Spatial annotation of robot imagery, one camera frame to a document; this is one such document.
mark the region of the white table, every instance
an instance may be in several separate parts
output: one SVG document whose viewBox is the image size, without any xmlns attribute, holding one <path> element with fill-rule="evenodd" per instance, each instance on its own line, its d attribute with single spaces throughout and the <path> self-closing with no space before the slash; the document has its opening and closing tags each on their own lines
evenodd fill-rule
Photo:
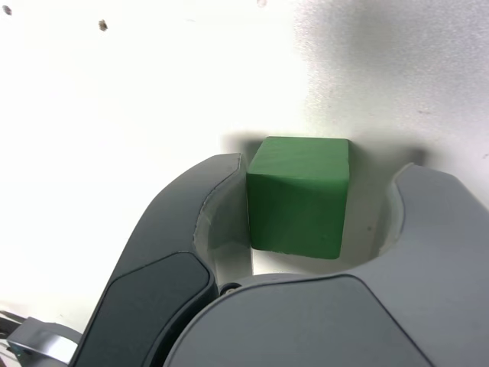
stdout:
<svg viewBox="0 0 489 367">
<path fill-rule="evenodd" d="M 385 184 L 410 161 L 489 204 L 485 1 L 5 4 L 0 308 L 83 331 L 157 192 L 267 135 L 355 146 L 342 258 L 255 254 L 256 273 L 366 261 Z"/>
</svg>

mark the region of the small debris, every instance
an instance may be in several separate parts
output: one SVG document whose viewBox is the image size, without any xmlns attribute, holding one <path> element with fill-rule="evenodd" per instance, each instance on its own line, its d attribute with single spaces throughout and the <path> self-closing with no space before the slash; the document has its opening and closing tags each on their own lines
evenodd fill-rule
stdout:
<svg viewBox="0 0 489 367">
<path fill-rule="evenodd" d="M 99 28 L 100 28 L 100 31 L 103 31 L 103 32 L 108 30 L 107 23 L 105 23 L 105 21 L 103 19 L 101 21 L 99 21 Z"/>
<path fill-rule="evenodd" d="M 2 6 L 3 12 L 6 13 L 6 15 L 12 15 L 12 9 L 10 9 L 7 5 Z"/>
</svg>

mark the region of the green cube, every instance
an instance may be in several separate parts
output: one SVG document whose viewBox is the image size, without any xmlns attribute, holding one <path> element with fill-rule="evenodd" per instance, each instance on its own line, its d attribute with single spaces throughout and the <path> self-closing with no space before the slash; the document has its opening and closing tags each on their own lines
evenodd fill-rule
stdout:
<svg viewBox="0 0 489 367">
<path fill-rule="evenodd" d="M 266 138 L 247 172 L 253 248 L 339 257 L 348 178 L 348 140 Z"/>
</svg>

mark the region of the screw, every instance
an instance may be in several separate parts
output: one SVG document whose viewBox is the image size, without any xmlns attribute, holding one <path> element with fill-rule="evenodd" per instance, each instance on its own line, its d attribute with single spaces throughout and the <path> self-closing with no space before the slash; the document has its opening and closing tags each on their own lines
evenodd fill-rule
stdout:
<svg viewBox="0 0 489 367">
<path fill-rule="evenodd" d="M 105 21 L 103 19 L 101 21 L 99 21 L 99 28 L 100 28 L 100 31 L 102 31 L 102 32 L 105 32 L 108 30 L 107 23 L 105 23 Z"/>
<path fill-rule="evenodd" d="M 2 10 L 6 15 L 12 15 L 12 9 L 10 9 L 7 5 L 2 6 Z"/>
</svg>

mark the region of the green block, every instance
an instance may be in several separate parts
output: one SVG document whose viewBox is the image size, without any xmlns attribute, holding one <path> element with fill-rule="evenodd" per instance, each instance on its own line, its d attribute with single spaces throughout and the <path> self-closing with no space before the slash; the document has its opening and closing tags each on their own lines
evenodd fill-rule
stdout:
<svg viewBox="0 0 489 367">
<path fill-rule="evenodd" d="M 339 257 L 348 178 L 348 140 L 266 138 L 247 172 L 252 247 Z"/>
</svg>

